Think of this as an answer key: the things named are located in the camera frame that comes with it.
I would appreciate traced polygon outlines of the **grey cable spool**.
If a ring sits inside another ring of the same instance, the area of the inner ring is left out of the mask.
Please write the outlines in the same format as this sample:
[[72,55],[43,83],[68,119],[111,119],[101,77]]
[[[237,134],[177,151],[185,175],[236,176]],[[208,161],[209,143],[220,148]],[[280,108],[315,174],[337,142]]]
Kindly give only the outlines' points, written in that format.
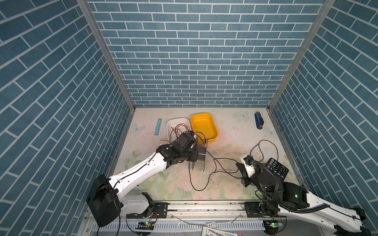
[[197,143],[195,149],[197,151],[196,161],[192,163],[192,170],[205,171],[206,166],[206,153],[207,153],[208,141],[205,140],[204,144]]

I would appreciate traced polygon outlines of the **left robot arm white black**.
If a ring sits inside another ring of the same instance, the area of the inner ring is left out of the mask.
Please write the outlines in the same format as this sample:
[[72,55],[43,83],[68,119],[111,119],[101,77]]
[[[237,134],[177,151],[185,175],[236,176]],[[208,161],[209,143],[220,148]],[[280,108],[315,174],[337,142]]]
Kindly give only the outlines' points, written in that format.
[[172,165],[198,159],[198,136],[187,131],[170,144],[160,145],[145,160],[120,174],[98,176],[92,183],[86,202],[99,227],[104,227],[124,214],[140,214],[149,217],[154,201],[147,193],[137,196],[127,194],[149,177]]

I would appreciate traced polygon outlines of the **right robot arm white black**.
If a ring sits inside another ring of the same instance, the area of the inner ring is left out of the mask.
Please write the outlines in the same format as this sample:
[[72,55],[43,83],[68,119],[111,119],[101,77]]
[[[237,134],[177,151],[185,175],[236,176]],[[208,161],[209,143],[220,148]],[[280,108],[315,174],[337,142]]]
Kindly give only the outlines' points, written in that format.
[[271,158],[266,163],[246,156],[236,163],[244,187],[254,186],[261,194],[259,203],[246,202],[249,218],[289,216],[332,232],[336,236],[369,236],[363,226],[366,213],[359,207],[344,208],[324,200],[306,188],[284,179],[288,168]]

